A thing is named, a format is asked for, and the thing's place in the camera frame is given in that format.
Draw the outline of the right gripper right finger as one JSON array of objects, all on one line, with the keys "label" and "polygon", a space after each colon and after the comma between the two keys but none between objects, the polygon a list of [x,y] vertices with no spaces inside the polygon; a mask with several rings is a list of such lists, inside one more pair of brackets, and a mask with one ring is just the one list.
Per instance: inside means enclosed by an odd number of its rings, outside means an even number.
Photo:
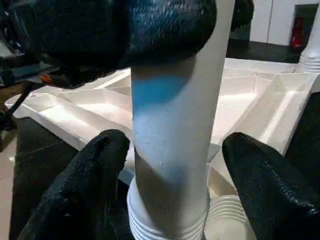
[{"label": "right gripper right finger", "polygon": [[222,154],[258,240],[320,238],[320,194],[276,149],[234,132]]}]

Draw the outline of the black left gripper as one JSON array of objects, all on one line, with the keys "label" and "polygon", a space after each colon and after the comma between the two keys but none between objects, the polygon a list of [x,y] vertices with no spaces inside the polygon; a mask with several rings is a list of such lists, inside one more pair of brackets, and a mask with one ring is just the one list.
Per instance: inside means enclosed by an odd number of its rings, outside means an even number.
[{"label": "black left gripper", "polygon": [[25,23],[19,21],[13,0],[0,2],[0,42],[10,52],[0,58],[1,87],[24,81],[66,87],[65,76],[59,67],[30,52],[30,47],[37,41],[28,35]]}]

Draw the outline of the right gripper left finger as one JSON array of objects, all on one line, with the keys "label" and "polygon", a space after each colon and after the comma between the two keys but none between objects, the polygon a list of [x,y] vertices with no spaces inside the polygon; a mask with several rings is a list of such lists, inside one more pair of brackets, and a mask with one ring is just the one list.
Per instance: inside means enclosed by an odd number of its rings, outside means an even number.
[{"label": "right gripper left finger", "polygon": [[20,240],[128,240],[125,198],[118,195],[130,140],[118,129],[99,133],[42,195]]}]

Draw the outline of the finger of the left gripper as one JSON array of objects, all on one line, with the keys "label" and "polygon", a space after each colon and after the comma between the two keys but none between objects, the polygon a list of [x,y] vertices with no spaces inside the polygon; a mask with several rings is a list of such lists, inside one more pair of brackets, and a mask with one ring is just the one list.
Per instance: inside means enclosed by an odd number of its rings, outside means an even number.
[{"label": "finger of the left gripper", "polygon": [[253,18],[253,0],[235,0],[231,31],[248,25]]},{"label": "finger of the left gripper", "polygon": [[196,55],[217,18],[213,0],[39,0],[39,50],[65,65],[131,67]]}]

